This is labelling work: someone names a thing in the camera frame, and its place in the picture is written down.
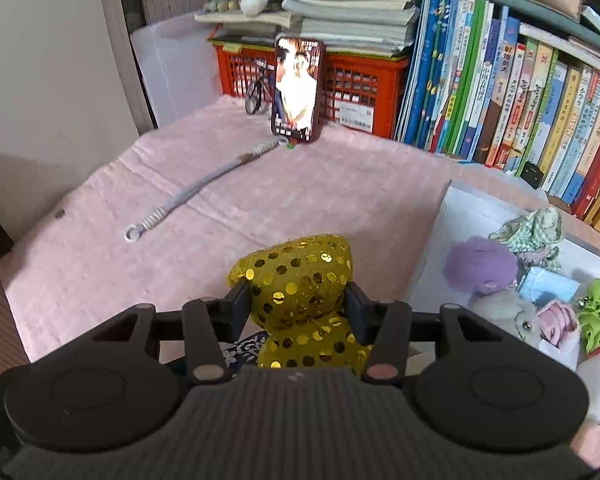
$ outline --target phone screen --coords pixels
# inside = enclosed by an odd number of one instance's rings
[[[311,139],[322,52],[320,41],[301,38],[278,40],[271,118],[274,134]]]

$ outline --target gold sequin plush toy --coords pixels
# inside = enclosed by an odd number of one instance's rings
[[[353,262],[339,235],[298,238],[251,253],[229,273],[251,285],[251,319],[269,332],[261,367],[350,366],[360,373],[371,346],[356,342],[342,312]]]

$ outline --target bicycle wheel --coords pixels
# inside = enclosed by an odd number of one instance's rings
[[[247,91],[244,95],[244,110],[253,115],[262,105],[262,82],[259,79],[254,79],[247,86]]]

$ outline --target pink blanket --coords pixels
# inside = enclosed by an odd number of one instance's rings
[[[356,282],[373,298],[400,298],[450,179],[541,206],[489,171],[328,124],[317,142],[267,153],[210,184],[138,243],[123,240],[126,225],[267,139],[268,117],[249,117],[225,97],[145,134],[62,199],[0,261],[30,359],[136,303],[174,310],[222,296],[237,259],[303,235],[347,237]],[[66,214],[57,219],[59,209]],[[566,224],[600,248],[600,234],[570,217]]]

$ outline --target white label sticker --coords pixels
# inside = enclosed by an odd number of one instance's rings
[[[340,102],[340,124],[371,133],[374,126],[374,109],[357,103]]]

